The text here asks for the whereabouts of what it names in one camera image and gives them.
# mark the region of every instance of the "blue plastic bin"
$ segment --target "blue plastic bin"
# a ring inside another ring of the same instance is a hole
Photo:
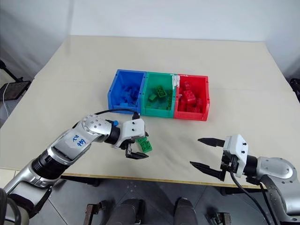
[[[147,72],[118,69],[108,91],[109,109],[133,109],[141,113],[141,94]]]

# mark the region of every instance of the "red plastic bin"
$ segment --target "red plastic bin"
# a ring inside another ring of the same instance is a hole
[[[185,88],[186,84],[184,82],[189,82],[191,84],[190,89],[196,96],[195,105],[183,106],[181,104],[181,100],[183,104],[186,104],[186,100],[183,98],[183,95],[180,94],[180,90],[182,91]],[[210,95],[208,90],[208,77],[178,74],[174,118],[206,121],[209,108]]]

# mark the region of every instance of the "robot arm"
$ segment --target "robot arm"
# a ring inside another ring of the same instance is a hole
[[[198,141],[223,147],[221,171],[208,165],[190,162],[201,172],[224,181],[226,172],[236,177],[246,175],[246,181],[268,189],[268,197],[280,222],[300,222],[300,183],[296,168],[282,158],[253,157],[248,155],[248,144],[241,135],[226,137],[225,141],[201,138]]]
[[[132,152],[135,139],[145,137],[142,119],[126,121],[120,127],[103,120],[96,114],[84,117],[72,129],[65,131],[36,159],[29,162],[5,187],[21,212],[22,222],[36,215],[49,197],[52,186],[64,171],[78,160],[93,142],[105,142],[115,148],[126,150],[126,157],[148,157],[141,152]],[[13,221],[13,211],[7,207],[6,218]]]

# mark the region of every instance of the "white table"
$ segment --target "white table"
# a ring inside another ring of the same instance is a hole
[[[249,143],[250,155],[282,157],[300,170],[300,104],[264,43],[84,36],[63,43],[0,130],[0,167],[21,169],[83,116],[107,109],[118,68],[207,75],[209,118],[144,116],[153,147],[149,158],[128,159],[123,150],[94,143],[67,175],[232,186],[230,176],[220,182],[189,161],[219,169],[222,149],[197,139],[237,133]],[[245,177],[240,182],[252,187]]]

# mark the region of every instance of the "green plastic bin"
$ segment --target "green plastic bin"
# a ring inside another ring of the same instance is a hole
[[[176,74],[147,72],[142,90],[141,115],[173,118],[176,96],[175,78]]]

